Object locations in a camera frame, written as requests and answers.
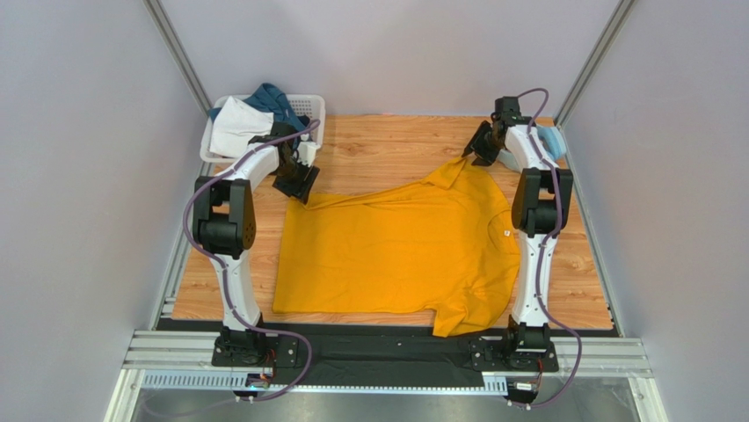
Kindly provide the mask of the white t shirt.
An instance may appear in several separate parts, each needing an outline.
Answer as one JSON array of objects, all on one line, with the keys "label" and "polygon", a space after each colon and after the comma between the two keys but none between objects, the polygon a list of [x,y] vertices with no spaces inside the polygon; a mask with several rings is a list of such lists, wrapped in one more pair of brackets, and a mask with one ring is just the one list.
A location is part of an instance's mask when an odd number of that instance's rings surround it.
[{"label": "white t shirt", "polygon": [[270,134],[273,123],[273,113],[261,112],[237,97],[228,97],[213,120],[208,151],[239,158],[253,138]]}]

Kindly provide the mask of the aluminium frame rail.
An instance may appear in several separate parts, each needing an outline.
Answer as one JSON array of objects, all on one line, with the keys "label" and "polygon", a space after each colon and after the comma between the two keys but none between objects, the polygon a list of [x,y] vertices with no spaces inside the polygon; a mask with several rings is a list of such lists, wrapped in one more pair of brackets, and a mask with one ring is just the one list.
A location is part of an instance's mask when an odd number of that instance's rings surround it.
[{"label": "aluminium frame rail", "polygon": [[[219,333],[208,331],[136,331],[124,359],[125,368],[213,370],[215,340]],[[653,376],[642,342],[635,338],[554,337],[557,369],[536,372],[480,368],[479,354],[486,340],[500,336],[436,338],[413,327],[364,326],[350,334],[346,328],[311,327],[306,335],[312,346],[311,367],[341,363],[348,367],[384,366],[389,363],[419,362],[433,367],[455,367],[491,374],[575,375],[590,377]]]}]

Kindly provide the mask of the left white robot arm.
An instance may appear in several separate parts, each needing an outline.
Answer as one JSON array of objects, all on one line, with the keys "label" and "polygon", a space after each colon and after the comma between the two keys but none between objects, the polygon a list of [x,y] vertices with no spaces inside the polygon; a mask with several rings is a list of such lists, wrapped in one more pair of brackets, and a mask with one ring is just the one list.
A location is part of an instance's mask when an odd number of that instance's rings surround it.
[{"label": "left white robot arm", "polygon": [[318,124],[312,120],[298,131],[290,124],[274,123],[269,134],[252,136],[229,168],[195,182],[184,228],[193,247],[209,258],[220,282],[223,318],[212,357],[215,367],[259,367],[272,361],[272,333],[263,326],[250,269],[257,234],[253,192],[273,175],[276,190],[308,201],[319,170],[296,151],[302,137]]}]

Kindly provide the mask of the yellow t shirt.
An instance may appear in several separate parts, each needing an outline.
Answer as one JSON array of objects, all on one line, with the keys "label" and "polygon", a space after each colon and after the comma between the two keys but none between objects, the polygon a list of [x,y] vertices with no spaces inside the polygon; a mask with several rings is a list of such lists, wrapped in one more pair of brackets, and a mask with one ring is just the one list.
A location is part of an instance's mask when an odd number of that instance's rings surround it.
[{"label": "yellow t shirt", "polygon": [[431,310],[433,334],[492,327],[520,269],[511,207],[468,159],[377,193],[314,193],[287,207],[273,311]]}]

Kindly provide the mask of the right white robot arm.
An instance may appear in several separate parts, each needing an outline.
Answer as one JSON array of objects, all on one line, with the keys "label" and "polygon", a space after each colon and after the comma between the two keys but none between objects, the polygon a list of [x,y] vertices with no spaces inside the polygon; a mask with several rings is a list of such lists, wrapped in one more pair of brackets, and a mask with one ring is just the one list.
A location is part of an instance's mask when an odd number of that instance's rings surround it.
[{"label": "right white robot arm", "polygon": [[567,152],[556,127],[538,125],[520,110],[518,97],[505,96],[465,147],[478,166],[513,164],[520,174],[511,218],[520,236],[519,288],[500,340],[486,340],[477,365],[483,369],[536,372],[557,369],[549,327],[547,295],[560,232],[569,218],[574,177],[557,161]]}]

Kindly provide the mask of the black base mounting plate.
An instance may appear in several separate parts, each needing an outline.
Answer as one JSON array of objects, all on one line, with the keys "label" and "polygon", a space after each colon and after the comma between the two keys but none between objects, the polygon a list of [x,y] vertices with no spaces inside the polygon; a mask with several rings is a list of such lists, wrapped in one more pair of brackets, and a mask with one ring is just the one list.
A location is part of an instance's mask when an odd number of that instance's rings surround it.
[{"label": "black base mounting plate", "polygon": [[534,377],[560,366],[549,329],[489,329],[439,338],[428,327],[269,323],[221,328],[214,367],[265,369],[302,386],[477,387],[483,374]]}]

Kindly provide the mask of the teal t shirt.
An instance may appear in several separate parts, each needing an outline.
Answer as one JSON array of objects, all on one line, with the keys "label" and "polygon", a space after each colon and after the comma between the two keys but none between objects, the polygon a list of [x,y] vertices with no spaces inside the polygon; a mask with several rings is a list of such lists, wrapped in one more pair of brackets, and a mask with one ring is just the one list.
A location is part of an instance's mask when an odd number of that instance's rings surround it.
[{"label": "teal t shirt", "polygon": [[[274,84],[261,84],[249,97],[243,98],[242,96],[237,95],[229,97],[237,97],[261,112],[273,113],[274,123],[283,123],[291,126],[293,128],[293,134],[298,133],[307,127],[307,123],[303,123],[295,114],[291,105],[287,101],[286,94]],[[223,105],[215,106],[209,111],[209,117],[212,120],[215,119]]]}]

